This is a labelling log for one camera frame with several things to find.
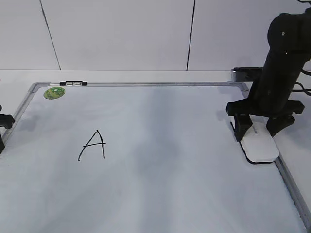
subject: white wall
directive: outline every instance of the white wall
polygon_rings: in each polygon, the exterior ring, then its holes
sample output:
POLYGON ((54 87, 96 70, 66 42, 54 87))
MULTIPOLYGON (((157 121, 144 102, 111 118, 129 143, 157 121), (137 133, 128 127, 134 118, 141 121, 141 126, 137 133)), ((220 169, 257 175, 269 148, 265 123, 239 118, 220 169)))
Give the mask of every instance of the white wall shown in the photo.
POLYGON ((43 0, 61 69, 186 70, 193 0, 43 0))
POLYGON ((0 0, 0 69, 59 69, 39 0, 0 0))
POLYGON ((297 0, 196 0, 189 70, 263 66, 272 20, 308 6, 297 0))

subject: black cable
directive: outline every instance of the black cable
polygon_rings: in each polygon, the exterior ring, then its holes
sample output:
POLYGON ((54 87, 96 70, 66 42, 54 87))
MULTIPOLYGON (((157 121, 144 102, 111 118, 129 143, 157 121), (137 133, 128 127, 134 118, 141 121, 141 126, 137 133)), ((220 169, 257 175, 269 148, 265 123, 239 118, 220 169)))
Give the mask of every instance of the black cable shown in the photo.
POLYGON ((305 71, 305 70, 301 70, 301 73, 303 73, 303 74, 305 74, 305 75, 309 75, 309 76, 311 76, 311 72, 307 72, 307 71, 305 71))
POLYGON ((301 3, 310 3, 311 4, 311 1, 301 1, 301 0, 297 0, 298 2, 301 2, 301 3))
POLYGON ((311 89, 305 89, 304 86, 300 82, 296 82, 295 85, 299 85, 302 88, 302 90, 293 90, 293 92, 304 92, 308 96, 311 96, 311 93, 309 92, 311 91, 311 89))

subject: whiteboard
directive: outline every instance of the whiteboard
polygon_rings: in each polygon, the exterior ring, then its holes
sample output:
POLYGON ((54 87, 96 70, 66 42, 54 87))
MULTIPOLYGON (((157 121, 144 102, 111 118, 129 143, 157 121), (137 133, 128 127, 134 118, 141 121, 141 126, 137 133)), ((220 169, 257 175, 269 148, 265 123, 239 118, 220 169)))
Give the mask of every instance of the whiteboard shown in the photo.
POLYGON ((0 157, 2 233, 305 232, 276 165, 249 164, 234 139, 237 87, 47 89, 0 157), (78 161, 96 130, 105 159, 95 145, 78 161))
POLYGON ((311 154, 308 140, 311 138, 311 98, 304 93, 292 92, 290 99, 299 100, 306 107, 301 115, 295 116, 294 125, 282 130, 274 139, 303 199, 311 210, 311 183, 308 179, 311 175, 310 163, 308 163, 311 154))
POLYGON ((186 70, 193 0, 42 0, 62 70, 186 70))
POLYGON ((262 67, 272 20, 280 13, 301 14, 308 6, 297 0, 196 0, 189 70, 262 67))

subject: black clamp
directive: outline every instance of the black clamp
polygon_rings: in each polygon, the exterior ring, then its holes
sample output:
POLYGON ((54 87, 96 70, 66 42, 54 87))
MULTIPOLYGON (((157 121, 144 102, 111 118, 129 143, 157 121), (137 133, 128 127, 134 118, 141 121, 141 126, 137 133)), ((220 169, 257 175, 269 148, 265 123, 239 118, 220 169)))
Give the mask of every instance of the black clamp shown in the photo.
POLYGON ((288 100, 282 111, 277 114, 262 112, 255 106, 250 98, 227 104, 226 111, 235 120, 234 135, 238 142, 242 140, 253 124, 249 115, 268 117, 266 127, 271 136, 274 137, 278 132, 295 122, 293 113, 302 114, 305 108, 300 101, 295 100, 288 100))
MULTIPOLYGON (((15 120, 13 119, 12 115, 0 114, 0 127, 4 127, 6 129, 10 129, 15 120)), ((4 143, 0 134, 0 154, 4 150, 4 143)))

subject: green circular sticker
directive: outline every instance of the green circular sticker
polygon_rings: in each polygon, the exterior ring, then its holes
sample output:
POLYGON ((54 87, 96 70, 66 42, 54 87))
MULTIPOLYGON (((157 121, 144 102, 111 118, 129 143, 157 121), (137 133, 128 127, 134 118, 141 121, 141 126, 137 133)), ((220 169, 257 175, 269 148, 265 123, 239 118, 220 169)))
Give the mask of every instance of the green circular sticker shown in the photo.
POLYGON ((57 86, 57 87, 52 87, 49 90, 46 90, 43 96, 44 98, 48 100, 54 100, 59 97, 62 97, 64 94, 65 94, 65 89, 57 86))

